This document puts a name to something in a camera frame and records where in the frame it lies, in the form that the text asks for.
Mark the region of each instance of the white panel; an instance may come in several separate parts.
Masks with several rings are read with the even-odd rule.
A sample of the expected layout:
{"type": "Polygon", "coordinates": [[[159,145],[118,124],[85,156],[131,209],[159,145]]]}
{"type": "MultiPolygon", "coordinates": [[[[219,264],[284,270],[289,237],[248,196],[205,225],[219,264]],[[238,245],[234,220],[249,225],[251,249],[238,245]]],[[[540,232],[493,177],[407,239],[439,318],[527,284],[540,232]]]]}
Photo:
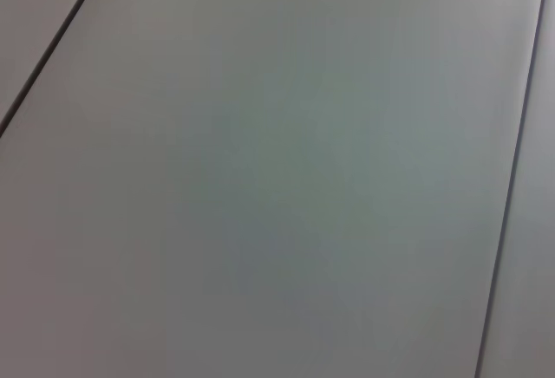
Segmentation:
{"type": "Polygon", "coordinates": [[[77,0],[0,0],[0,120],[77,0]]]}
{"type": "Polygon", "coordinates": [[[0,140],[0,374],[472,376],[538,9],[87,0],[0,140]]]}
{"type": "Polygon", "coordinates": [[[554,72],[555,0],[545,0],[482,378],[555,371],[554,72]]]}

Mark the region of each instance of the dark line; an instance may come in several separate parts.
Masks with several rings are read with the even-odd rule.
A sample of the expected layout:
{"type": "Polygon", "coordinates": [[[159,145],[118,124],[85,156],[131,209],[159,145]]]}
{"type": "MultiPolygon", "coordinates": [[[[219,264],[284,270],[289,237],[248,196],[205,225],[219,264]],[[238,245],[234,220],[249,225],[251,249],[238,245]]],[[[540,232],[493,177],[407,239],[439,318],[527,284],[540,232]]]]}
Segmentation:
{"type": "Polygon", "coordinates": [[[509,212],[511,210],[511,199],[513,198],[514,179],[516,175],[517,165],[519,163],[520,145],[522,144],[522,133],[526,120],[526,110],[530,98],[530,88],[532,86],[532,76],[536,64],[536,54],[538,52],[539,31],[541,29],[541,22],[544,15],[545,0],[540,0],[538,23],[536,24],[536,32],[534,35],[534,42],[532,46],[532,57],[530,59],[530,68],[528,69],[528,77],[526,79],[526,90],[524,94],[524,103],[522,105],[522,114],[520,116],[519,134],[517,136],[517,144],[514,148],[513,166],[511,168],[511,178],[509,179],[509,189],[506,194],[505,211],[503,213],[503,222],[501,223],[501,233],[499,235],[499,245],[497,253],[495,254],[495,264],[493,266],[492,283],[489,290],[489,298],[487,299],[486,318],[484,320],[484,329],[482,330],[482,337],[480,341],[480,351],[478,352],[478,361],[476,362],[476,370],[474,378],[480,378],[482,367],[484,364],[484,354],[486,352],[487,335],[492,321],[493,303],[495,300],[495,291],[497,290],[497,280],[500,273],[500,260],[503,254],[503,245],[505,244],[505,234],[507,220],[509,219],[509,212]]]}
{"type": "Polygon", "coordinates": [[[77,14],[77,11],[79,11],[84,1],[85,0],[77,0],[75,2],[74,6],[71,8],[71,11],[68,13],[65,20],[63,20],[62,26],[55,33],[54,38],[50,42],[49,46],[46,48],[46,51],[44,51],[44,53],[42,54],[41,59],[36,64],[35,68],[33,68],[33,71],[31,72],[29,78],[23,84],[23,87],[17,94],[16,99],[10,105],[8,112],[6,112],[6,115],[0,121],[0,137],[2,137],[3,133],[6,131],[6,128],[10,124],[11,120],[13,120],[17,110],[19,109],[19,107],[21,107],[23,101],[25,100],[25,96],[27,96],[27,94],[33,87],[36,78],[41,74],[42,69],[46,65],[46,62],[49,60],[52,53],[54,53],[56,46],[58,45],[60,40],[62,40],[63,35],[65,34],[66,30],[73,21],[75,15],[77,14]]]}

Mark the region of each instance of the gray surface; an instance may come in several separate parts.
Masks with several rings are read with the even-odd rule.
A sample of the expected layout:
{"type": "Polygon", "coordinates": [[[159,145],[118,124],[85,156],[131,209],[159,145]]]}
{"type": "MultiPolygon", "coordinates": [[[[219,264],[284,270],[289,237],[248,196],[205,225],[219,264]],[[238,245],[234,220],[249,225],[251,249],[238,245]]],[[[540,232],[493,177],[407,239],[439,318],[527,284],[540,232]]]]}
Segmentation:
{"type": "Polygon", "coordinates": [[[482,378],[555,370],[555,0],[545,0],[482,378]]]}
{"type": "Polygon", "coordinates": [[[539,0],[87,0],[0,140],[0,374],[473,375],[539,0]]]}
{"type": "Polygon", "coordinates": [[[0,120],[77,0],[0,0],[0,120]]]}

